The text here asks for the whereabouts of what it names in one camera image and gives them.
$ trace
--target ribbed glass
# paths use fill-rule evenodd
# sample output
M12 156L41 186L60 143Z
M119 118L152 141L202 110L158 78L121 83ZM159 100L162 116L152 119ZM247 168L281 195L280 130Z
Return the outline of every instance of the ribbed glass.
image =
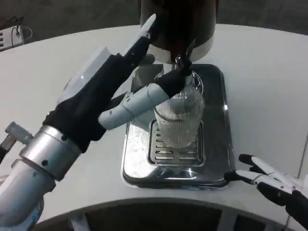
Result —
M173 148L184 148L195 141L204 107L202 94L191 86L156 106L162 140Z

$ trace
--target drip tray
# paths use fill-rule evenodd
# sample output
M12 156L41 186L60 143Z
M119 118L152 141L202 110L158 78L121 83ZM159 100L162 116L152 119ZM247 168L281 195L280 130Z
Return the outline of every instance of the drip tray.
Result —
M139 67L131 91L154 81L161 64ZM232 141L224 76L215 66L193 64L202 80L205 109L196 140L174 149L161 139L153 110L127 124L123 151L123 179L132 187L221 189L228 183L225 172L233 170Z
M161 138L156 120L151 122L151 145L149 162L153 165L165 166L199 166L205 160L202 139L202 123L200 123L196 139L187 147L176 149L168 147Z

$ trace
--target robotic arm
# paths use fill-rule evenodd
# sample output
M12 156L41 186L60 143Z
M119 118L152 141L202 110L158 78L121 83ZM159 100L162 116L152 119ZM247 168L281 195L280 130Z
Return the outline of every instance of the robotic arm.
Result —
M0 187L0 230L28 230L39 219L43 196L61 181L91 141L179 93L186 75L173 70L137 92L112 99L131 72L144 62L163 28L156 15L143 25L124 56L98 49L64 89L56 108L20 152ZM7 153L12 145L4 145Z
M295 179L253 155L241 154L239 161L250 165L250 171L228 172L224 176L225 180L242 180L257 186L262 195L284 206L286 212L308 230L308 176L304 181Z

